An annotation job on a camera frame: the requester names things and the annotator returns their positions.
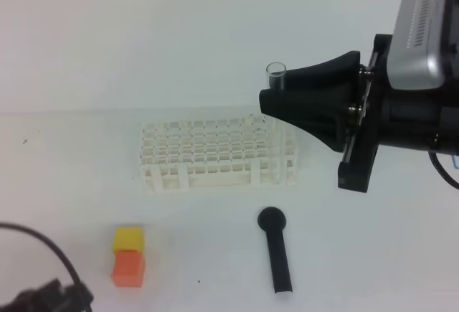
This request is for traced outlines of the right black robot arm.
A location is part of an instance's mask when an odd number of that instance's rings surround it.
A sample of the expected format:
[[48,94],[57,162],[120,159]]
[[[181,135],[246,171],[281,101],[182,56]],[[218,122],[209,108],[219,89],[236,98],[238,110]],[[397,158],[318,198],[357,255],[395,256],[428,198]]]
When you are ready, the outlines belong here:
[[367,192],[379,145],[426,151],[448,183],[437,154],[458,154],[458,81],[424,91],[395,90],[386,66],[392,38],[374,38],[370,63],[350,51],[285,72],[261,90],[261,112],[300,128],[344,156],[338,186]]

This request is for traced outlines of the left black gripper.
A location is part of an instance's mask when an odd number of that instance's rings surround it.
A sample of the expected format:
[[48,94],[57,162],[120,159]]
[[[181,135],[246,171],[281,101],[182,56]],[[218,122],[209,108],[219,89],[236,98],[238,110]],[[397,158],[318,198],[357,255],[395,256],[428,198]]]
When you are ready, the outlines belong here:
[[63,286],[60,281],[52,280],[39,288],[23,290],[1,305],[1,311],[91,311],[93,300],[93,294],[83,283]]

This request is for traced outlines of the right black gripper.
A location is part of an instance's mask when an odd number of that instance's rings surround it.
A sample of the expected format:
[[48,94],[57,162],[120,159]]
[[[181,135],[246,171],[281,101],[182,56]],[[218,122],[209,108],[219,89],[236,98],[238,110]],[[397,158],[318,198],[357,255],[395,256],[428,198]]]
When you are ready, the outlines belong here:
[[366,114],[346,145],[349,107],[356,105],[361,53],[350,51],[310,67],[287,70],[285,89],[261,90],[260,109],[316,137],[344,157],[338,168],[338,187],[366,193],[380,145],[444,153],[440,130],[444,88],[396,90],[387,77],[388,34],[374,38]]

